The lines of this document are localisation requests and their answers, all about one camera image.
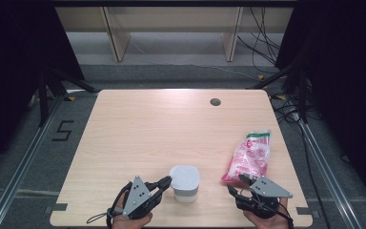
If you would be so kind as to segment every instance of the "floor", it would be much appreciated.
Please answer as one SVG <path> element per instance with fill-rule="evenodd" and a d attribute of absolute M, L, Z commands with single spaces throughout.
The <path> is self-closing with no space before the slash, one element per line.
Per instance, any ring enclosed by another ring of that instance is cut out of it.
<path fill-rule="evenodd" d="M 250 46 L 254 46 L 253 36 L 239 36 Z M 279 44 L 282 34 L 269 34 L 269 37 Z M 119 63 L 112 59 L 112 51 L 105 33 L 69 33 L 69 39 L 86 81 L 97 88 L 243 89 L 244 84 L 255 83 L 261 75 L 270 75 L 265 72 L 277 71 L 271 62 L 259 54 L 254 54 L 240 41 L 236 45 L 234 61 L 227 62 L 218 33 L 133 33 L 127 53 Z M 266 47 L 260 42 L 256 46 L 261 52 L 268 53 Z M 129 73 L 131 78 L 116 78 L 116 71 Z M 187 78 L 171 80 L 174 79 L 175 73 L 187 73 L 185 76 L 193 82 L 189 82 Z M 149 82 L 151 84 L 146 84 L 146 79 L 140 74 L 155 75 L 158 78 Z M 199 76 L 205 77 L 204 80 L 198 80 Z M 213 76 L 220 77 L 220 80 L 212 81 Z M 271 95 L 279 94 L 284 81 L 285 78 L 278 79 L 265 90 Z M 65 85 L 67 89 L 76 89 L 73 85 Z M 18 134 L 9 143 L 8 150 L 0 156 L 1 197 L 11 183 L 18 165 L 24 162 L 23 156 L 31 154 L 27 171 L 14 191 L 16 195 L 10 200 L 8 209 L 0 212 L 0 215 L 4 216 L 0 221 L 0 228 L 54 228 L 50 225 L 50 212 L 95 101 L 94 94 L 84 92 L 71 94 L 70 97 L 73 100 L 54 99 L 51 102 L 55 116 L 47 130 L 44 130 L 41 142 L 32 146 L 35 151 L 31 149 L 31 142 L 41 132 L 38 129 L 38 105 L 30 107 L 30 111 L 19 125 Z M 282 113 L 291 113 L 291 107 L 283 107 L 288 105 L 288 101 L 273 99 L 272 106 L 278 110 L 277 120 L 314 217 L 310 228 L 366 228 L 366 189 L 353 167 L 347 163 L 347 158 L 342 157 L 341 149 L 337 146 L 330 129 L 316 110 L 308 113 L 309 122 L 306 125 L 298 126 L 286 122 Z M 286 115 L 287 118 L 296 118 L 291 114 L 290 116 Z M 67 120 L 71 120 L 72 123 L 64 123 Z M 57 133 L 61 123 L 70 125 L 70 139 L 52 141 L 64 137 L 58 136 Z M 306 145 L 308 153 L 305 153 L 301 129 L 304 133 L 311 130 L 309 139 L 312 141 Z M 335 188 L 333 183 L 331 184 L 332 178 L 335 179 Z M 337 194 L 343 195 L 344 199 L 340 197 L 339 200 Z M 351 205 L 351 212 L 342 210 L 343 207 L 348 207 L 344 204 Z M 349 213 L 355 214 L 352 219 L 345 215 Z"/>

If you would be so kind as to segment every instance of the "white plastic container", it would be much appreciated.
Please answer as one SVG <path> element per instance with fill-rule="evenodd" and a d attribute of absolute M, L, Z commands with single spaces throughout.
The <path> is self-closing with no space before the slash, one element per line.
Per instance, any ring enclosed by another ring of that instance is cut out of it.
<path fill-rule="evenodd" d="M 200 174 L 192 165 L 178 165 L 171 169 L 171 187 L 174 197 L 179 202 L 194 202 L 197 199 L 197 191 L 200 183 Z"/>

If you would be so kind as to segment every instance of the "wooden table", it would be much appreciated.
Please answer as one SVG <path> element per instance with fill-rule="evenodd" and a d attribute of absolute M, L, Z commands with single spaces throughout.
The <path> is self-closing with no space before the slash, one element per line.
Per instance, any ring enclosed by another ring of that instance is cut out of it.
<path fill-rule="evenodd" d="M 218 98 L 219 106 L 211 99 Z M 97 97 L 64 186 L 53 211 L 55 226 L 105 226 L 105 218 L 86 224 L 112 206 L 129 180 L 140 175 L 158 181 L 175 165 L 200 172 L 198 198 L 180 203 L 168 189 L 152 210 L 151 227 L 249 227 L 220 179 L 235 146 L 247 133 L 272 131 L 267 177 L 294 194 L 288 210 L 295 226 L 312 217 L 268 96 L 259 90 L 105 90 Z"/>

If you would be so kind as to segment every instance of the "snack package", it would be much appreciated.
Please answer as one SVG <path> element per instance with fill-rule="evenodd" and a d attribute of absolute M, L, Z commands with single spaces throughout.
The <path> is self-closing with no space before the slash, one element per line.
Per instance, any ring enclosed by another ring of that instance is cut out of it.
<path fill-rule="evenodd" d="M 270 155 L 271 132 L 251 132 L 234 150 L 228 173 L 222 176 L 225 182 L 240 181 L 239 175 L 251 179 L 266 175 Z"/>

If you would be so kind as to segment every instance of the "gray carpet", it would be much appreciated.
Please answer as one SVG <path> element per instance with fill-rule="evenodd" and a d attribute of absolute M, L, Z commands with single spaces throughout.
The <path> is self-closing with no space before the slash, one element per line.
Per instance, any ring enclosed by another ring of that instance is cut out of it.
<path fill-rule="evenodd" d="M 253 86 L 256 78 L 263 74 L 255 67 L 221 67 L 224 71 L 246 73 L 227 73 L 218 69 L 198 66 L 82 66 L 87 82 L 97 89 L 146 89 L 146 88 L 226 88 L 244 89 Z M 264 68 L 263 71 L 276 71 L 275 68 Z M 279 79 L 266 89 L 268 94 L 281 92 L 285 79 Z M 64 82 L 67 89 L 77 89 Z M 26 174 L 18 194 L 13 201 L 1 228 L 54 228 L 50 225 L 50 213 L 47 209 L 56 202 L 64 179 L 67 175 L 76 147 L 91 113 L 95 95 L 85 92 L 74 93 L 73 101 L 63 101 L 58 108 L 50 128 L 39 148 L 34 161 Z M 274 99 L 273 106 L 278 108 L 286 101 Z M 317 112 L 310 116 L 319 117 Z M 315 139 L 326 156 L 335 176 L 347 198 L 356 210 L 363 228 L 366 228 L 366 189 L 358 178 L 353 167 L 342 160 L 341 149 L 337 146 L 330 129 L 324 120 L 309 118 L 309 126 Z M 0 156 L 0 193 L 8 184 L 17 164 L 27 151 L 29 143 L 39 123 L 39 106 L 35 104 L 21 120 L 17 134 L 8 145 L 8 150 Z M 63 129 L 71 133 L 67 141 L 53 141 L 64 138 L 65 133 L 57 133 L 62 121 Z M 296 124 L 280 122 L 280 128 L 290 152 L 296 173 L 301 183 L 309 207 L 318 217 L 310 228 L 327 228 L 317 194 L 308 175 L 305 151 L 300 131 Z M 337 210 L 336 204 L 310 156 L 311 170 L 324 211 L 332 228 L 346 228 Z"/>

